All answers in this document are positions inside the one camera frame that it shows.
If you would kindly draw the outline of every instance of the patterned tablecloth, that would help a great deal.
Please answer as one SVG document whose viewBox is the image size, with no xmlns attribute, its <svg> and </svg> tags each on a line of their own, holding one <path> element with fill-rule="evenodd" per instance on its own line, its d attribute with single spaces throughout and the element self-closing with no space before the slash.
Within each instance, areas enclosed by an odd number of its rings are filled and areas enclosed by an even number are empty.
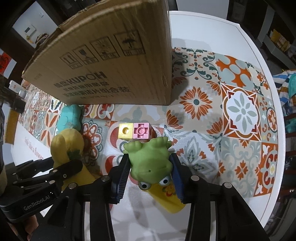
<svg viewBox="0 0 296 241">
<path fill-rule="evenodd" d="M 245 198 L 271 193 L 277 121 L 262 70 L 230 56 L 174 48 L 172 74 L 169 106 L 84 107 L 83 161 L 90 172 L 98 177 L 120 162 L 125 143 L 117 138 L 120 122 L 149 122 L 158 136 L 173 142 L 170 150 L 180 161 L 208 182 L 231 182 Z M 19 122 L 49 147 L 64 104 L 33 85 L 26 102 Z"/>
</svg>

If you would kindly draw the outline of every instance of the shelf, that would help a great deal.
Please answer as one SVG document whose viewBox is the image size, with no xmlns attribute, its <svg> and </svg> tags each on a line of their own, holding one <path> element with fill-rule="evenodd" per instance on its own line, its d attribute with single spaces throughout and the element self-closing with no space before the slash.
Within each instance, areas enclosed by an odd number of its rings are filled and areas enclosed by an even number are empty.
<svg viewBox="0 0 296 241">
<path fill-rule="evenodd" d="M 284 65 L 286 65 L 289 69 L 296 69 L 296 65 L 292 62 L 291 59 L 287 55 L 285 55 L 272 41 L 271 39 L 265 35 L 263 43 L 267 46 L 270 53 L 275 56 L 278 60 L 280 60 Z"/>
</svg>

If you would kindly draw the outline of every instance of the blue and white striped fabric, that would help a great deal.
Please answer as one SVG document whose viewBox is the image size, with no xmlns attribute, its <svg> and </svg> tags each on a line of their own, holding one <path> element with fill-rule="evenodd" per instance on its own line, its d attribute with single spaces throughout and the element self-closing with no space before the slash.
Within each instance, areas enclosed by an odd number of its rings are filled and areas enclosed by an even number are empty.
<svg viewBox="0 0 296 241">
<path fill-rule="evenodd" d="M 273 76 L 284 116 L 296 113 L 296 96 L 289 99 L 289 80 L 293 74 L 296 74 L 295 70 L 287 70 Z"/>
</svg>

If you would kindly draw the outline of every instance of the bolt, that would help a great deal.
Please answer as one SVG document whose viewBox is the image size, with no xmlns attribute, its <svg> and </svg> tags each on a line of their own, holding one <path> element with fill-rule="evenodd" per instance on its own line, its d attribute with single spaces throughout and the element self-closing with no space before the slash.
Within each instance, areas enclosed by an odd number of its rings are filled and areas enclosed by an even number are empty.
<svg viewBox="0 0 296 241">
<path fill-rule="evenodd" d="M 192 180 L 192 181 L 195 181 L 195 182 L 196 182 L 196 181 L 198 181 L 199 179 L 200 179 L 200 177 L 197 176 L 197 175 L 192 175 L 192 176 L 191 176 L 191 180 Z"/>
<path fill-rule="evenodd" d="M 224 187 L 226 187 L 226 188 L 232 188 L 232 184 L 231 183 L 224 183 Z"/>
<path fill-rule="evenodd" d="M 68 186 L 70 189 L 74 189 L 75 187 L 77 187 L 76 183 L 70 183 Z"/>
<path fill-rule="evenodd" d="M 104 176 L 101 177 L 101 180 L 102 180 L 103 182 L 106 182 L 106 181 L 108 181 L 109 179 L 110 179 L 110 177 L 109 177 L 108 175 L 104 175 Z"/>
</svg>

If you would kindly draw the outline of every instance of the shipping symbol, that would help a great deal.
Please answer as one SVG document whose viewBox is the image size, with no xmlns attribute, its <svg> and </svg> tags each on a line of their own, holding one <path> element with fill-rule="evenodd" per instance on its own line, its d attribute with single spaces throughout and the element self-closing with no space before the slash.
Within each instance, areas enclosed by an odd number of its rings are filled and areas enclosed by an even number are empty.
<svg viewBox="0 0 296 241">
<path fill-rule="evenodd" d="M 98 62 L 98 59 L 86 45 L 79 46 L 72 50 L 85 64 Z"/>
<path fill-rule="evenodd" d="M 145 54 L 138 30 L 117 33 L 114 35 L 125 56 Z"/>
<path fill-rule="evenodd" d="M 103 60 L 120 57 L 108 36 L 91 41 L 90 44 Z"/>
<path fill-rule="evenodd" d="M 78 62 L 78 60 L 69 52 L 65 53 L 60 57 L 61 60 L 63 60 L 68 66 L 70 66 L 72 69 L 76 69 L 82 66 L 81 63 Z"/>
</svg>

